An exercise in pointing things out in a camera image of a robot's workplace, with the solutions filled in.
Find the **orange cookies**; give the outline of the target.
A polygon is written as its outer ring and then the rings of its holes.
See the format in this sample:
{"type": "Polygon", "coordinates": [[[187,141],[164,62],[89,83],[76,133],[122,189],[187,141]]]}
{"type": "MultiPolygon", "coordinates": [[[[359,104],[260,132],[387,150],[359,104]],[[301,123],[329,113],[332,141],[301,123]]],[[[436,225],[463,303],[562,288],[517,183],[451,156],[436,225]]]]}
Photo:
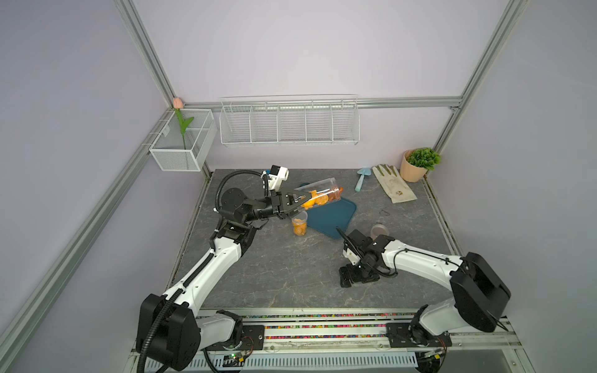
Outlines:
{"type": "Polygon", "coordinates": [[[339,201],[341,199],[341,194],[343,191],[344,191],[344,188],[340,187],[337,191],[331,191],[329,193],[324,193],[324,192],[319,193],[318,192],[319,197],[317,197],[317,199],[313,199],[313,200],[316,200],[320,206],[331,204],[331,203],[339,201]]]}

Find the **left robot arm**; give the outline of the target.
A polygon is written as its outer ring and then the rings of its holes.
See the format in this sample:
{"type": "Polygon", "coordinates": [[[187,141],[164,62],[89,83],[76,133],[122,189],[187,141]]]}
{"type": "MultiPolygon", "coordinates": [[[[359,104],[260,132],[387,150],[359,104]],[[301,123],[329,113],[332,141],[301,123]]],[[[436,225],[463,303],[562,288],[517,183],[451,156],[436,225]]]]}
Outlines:
{"type": "Polygon", "coordinates": [[[198,351],[216,344],[240,346],[243,320],[239,315],[220,310],[198,319],[198,312],[225,272],[250,248],[259,230],[253,222],[293,217],[315,197],[313,187],[282,187],[289,172],[281,166],[272,166],[269,172],[250,171],[264,188],[261,199],[249,198],[239,188],[225,188],[239,175],[241,171],[237,170],[224,177],[215,193],[219,221],[207,253],[162,295],[151,294],[141,304],[136,337],[139,372],[145,371],[148,359],[161,363],[160,371],[182,371],[198,351]]]}

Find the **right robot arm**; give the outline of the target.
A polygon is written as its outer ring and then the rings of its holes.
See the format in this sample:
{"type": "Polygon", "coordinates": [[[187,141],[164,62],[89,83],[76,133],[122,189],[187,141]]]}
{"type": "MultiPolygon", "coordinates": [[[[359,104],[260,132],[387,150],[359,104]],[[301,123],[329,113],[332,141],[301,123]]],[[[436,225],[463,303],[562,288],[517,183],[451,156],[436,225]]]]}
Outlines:
{"type": "Polygon", "coordinates": [[[453,256],[423,250],[391,236],[371,238],[354,230],[338,230],[343,255],[348,264],[341,267],[340,285],[372,283],[395,278],[400,272],[415,274],[450,290],[446,301],[423,305],[407,327],[407,339],[417,346],[428,346],[453,329],[470,326],[492,333],[501,326],[511,292],[479,254],[453,256]]]}

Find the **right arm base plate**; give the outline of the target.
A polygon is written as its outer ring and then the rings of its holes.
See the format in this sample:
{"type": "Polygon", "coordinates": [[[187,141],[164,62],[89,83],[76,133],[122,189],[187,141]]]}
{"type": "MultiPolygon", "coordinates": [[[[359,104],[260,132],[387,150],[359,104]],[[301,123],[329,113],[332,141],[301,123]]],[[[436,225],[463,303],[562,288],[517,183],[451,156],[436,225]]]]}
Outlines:
{"type": "Polygon", "coordinates": [[[410,323],[387,323],[386,337],[391,348],[450,348],[452,340],[448,333],[433,336],[426,330],[410,323]]]}

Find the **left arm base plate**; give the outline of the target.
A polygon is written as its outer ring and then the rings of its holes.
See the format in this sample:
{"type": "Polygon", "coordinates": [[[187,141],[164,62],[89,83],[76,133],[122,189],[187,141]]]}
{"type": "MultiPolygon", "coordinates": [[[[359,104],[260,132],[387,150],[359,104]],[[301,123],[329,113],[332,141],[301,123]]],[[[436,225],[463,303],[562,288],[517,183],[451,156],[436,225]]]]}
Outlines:
{"type": "Polygon", "coordinates": [[[259,324],[244,325],[239,337],[215,343],[209,351],[262,351],[265,342],[265,326],[259,324]]]}

